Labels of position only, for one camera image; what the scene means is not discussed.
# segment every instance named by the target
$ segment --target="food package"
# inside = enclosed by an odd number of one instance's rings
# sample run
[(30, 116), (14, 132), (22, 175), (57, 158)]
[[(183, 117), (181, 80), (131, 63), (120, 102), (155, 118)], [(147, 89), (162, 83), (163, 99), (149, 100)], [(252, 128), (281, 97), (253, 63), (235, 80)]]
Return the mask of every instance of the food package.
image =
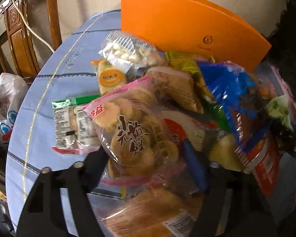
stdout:
[(185, 237), (193, 229), (204, 196), (180, 197), (149, 188), (100, 219), (115, 237)]
[(233, 134), (227, 134), (221, 138), (211, 149), (209, 161), (220, 164), (223, 168), (241, 172), (243, 165), (234, 153), (237, 149)]
[(56, 145), (52, 149), (61, 154), (85, 154), (97, 151), (101, 143), (91, 116), (83, 105), (100, 97), (92, 95), (52, 102)]
[(266, 110), (271, 118), (279, 119), (283, 126), (294, 131), (289, 116), (289, 98), (287, 95), (275, 97), (266, 106)]
[(196, 63), (196, 61), (208, 61), (207, 59), (199, 55), (176, 51), (167, 51), (164, 52), (164, 54), (171, 67), (187, 72), (193, 77), (194, 83), (199, 88), (200, 94), (204, 100), (208, 103), (215, 102), (215, 98), (206, 87), (202, 73)]
[(252, 78), (244, 68), (227, 63), (202, 63), (205, 83), (225, 112), (237, 146), (243, 149), (265, 123), (267, 112)]
[(194, 93), (193, 79), (188, 73), (168, 67), (152, 67), (146, 75), (152, 78), (157, 98), (174, 100), (184, 109), (203, 113), (201, 102)]
[(157, 109), (150, 77), (143, 77), (85, 106), (105, 151), (113, 178), (145, 177), (179, 152)]
[(139, 78), (150, 66), (165, 64), (152, 44), (116, 30), (105, 38), (99, 54), (126, 74), (128, 81)]
[(91, 61), (96, 68), (100, 94), (105, 95), (127, 84), (125, 74), (106, 59)]
[(275, 186), (280, 156), (269, 126), (261, 128), (244, 150), (237, 149), (235, 154), (244, 165), (243, 172), (252, 173), (262, 193), (268, 197)]
[(21, 103), (28, 91), (26, 82), (20, 76), (10, 73), (0, 75), (0, 145), (5, 147)]

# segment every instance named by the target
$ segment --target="orange box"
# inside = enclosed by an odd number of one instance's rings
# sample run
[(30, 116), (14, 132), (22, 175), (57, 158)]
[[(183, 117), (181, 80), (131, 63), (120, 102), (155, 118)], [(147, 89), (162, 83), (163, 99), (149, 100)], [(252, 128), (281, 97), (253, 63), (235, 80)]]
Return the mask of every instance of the orange box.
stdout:
[(122, 0), (122, 30), (162, 51), (214, 56), (248, 71), (271, 48), (247, 22), (207, 0)]

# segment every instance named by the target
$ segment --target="snack bag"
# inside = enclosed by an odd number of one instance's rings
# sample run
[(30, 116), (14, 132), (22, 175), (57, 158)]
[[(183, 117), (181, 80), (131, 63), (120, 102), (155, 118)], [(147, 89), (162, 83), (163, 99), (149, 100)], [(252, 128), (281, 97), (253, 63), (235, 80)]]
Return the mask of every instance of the snack bag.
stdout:
[(99, 54), (126, 74), (128, 81), (139, 78), (150, 66), (165, 64), (152, 44), (116, 30), (105, 38)]
[(179, 152), (156, 108), (150, 77), (140, 78), (85, 106), (101, 144), (112, 158), (113, 178), (151, 175), (176, 162)]
[(101, 95), (127, 84), (125, 74), (106, 59), (91, 61), (91, 65), (96, 67), (97, 82)]
[(237, 146), (243, 149), (265, 123), (264, 100), (244, 68), (227, 63), (200, 65), (205, 83), (225, 112)]
[(183, 197), (148, 188), (107, 213), (100, 221), (116, 237), (188, 236), (204, 196)]
[(272, 193), (275, 186), (280, 161), (278, 147), (268, 129), (269, 127), (265, 127), (260, 130), (265, 133), (261, 139), (253, 137), (250, 145), (243, 151), (235, 151), (245, 167), (243, 172), (254, 175), (266, 197)]
[(56, 145), (52, 149), (61, 154), (84, 154), (96, 151), (101, 144), (92, 119), (83, 105), (100, 97), (92, 95), (52, 102)]
[(152, 67), (146, 75), (152, 78), (157, 98), (168, 98), (187, 110), (203, 113), (201, 102), (194, 93), (193, 79), (188, 73), (168, 67)]
[(164, 52), (164, 54), (171, 67), (187, 72), (193, 77), (194, 83), (199, 88), (200, 94), (204, 100), (208, 103), (215, 102), (215, 98), (206, 87), (202, 73), (196, 63), (197, 61), (208, 61), (207, 59), (199, 55), (176, 51), (167, 51)]

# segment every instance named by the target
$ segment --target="table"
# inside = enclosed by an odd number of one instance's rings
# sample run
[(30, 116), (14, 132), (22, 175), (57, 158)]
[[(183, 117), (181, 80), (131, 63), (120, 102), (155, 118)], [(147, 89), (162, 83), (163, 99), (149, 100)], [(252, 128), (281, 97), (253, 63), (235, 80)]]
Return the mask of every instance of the table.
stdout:
[[(15, 229), (26, 196), (40, 170), (47, 166), (61, 170), (84, 160), (85, 156), (61, 155), (51, 150), (55, 144), (51, 102), (99, 93), (90, 61), (100, 58), (98, 51), (102, 41), (110, 31), (120, 27), (120, 10), (93, 15), (56, 50), (30, 87), (16, 118), (6, 163), (6, 193)], [(279, 175), (281, 181), (271, 198), (275, 217), (290, 213), (294, 207), (292, 199), (287, 200), (287, 197), (292, 197), (296, 188), (296, 160), (287, 153), (281, 160)], [(119, 187), (100, 184), (88, 194), (98, 218), (101, 209), (121, 201), (120, 193)], [(61, 195), (68, 231), (77, 235), (67, 190), (61, 189)], [(112, 236), (107, 230), (103, 231), (106, 236)]]

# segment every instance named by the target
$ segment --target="wrapped pastry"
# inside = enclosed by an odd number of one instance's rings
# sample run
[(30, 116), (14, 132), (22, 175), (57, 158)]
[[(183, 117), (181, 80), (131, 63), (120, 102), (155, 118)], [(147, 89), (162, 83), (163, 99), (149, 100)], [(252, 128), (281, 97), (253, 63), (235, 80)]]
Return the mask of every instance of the wrapped pastry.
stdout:
[(106, 59), (91, 61), (91, 64), (97, 68), (97, 80), (101, 95), (127, 83), (125, 74)]
[(116, 237), (188, 236), (202, 204), (203, 197), (183, 199), (164, 189), (148, 189), (101, 221)]
[(96, 151), (101, 144), (92, 119), (83, 105), (99, 97), (92, 95), (52, 102), (56, 145), (54, 151), (62, 154), (83, 154)]
[(152, 67), (146, 75), (152, 78), (157, 98), (168, 98), (187, 110), (203, 113), (201, 102), (194, 93), (193, 79), (188, 73), (168, 67)]
[(110, 177), (146, 177), (160, 162), (178, 159), (172, 155), (178, 151), (156, 105), (150, 78), (144, 77), (85, 106), (112, 159)]

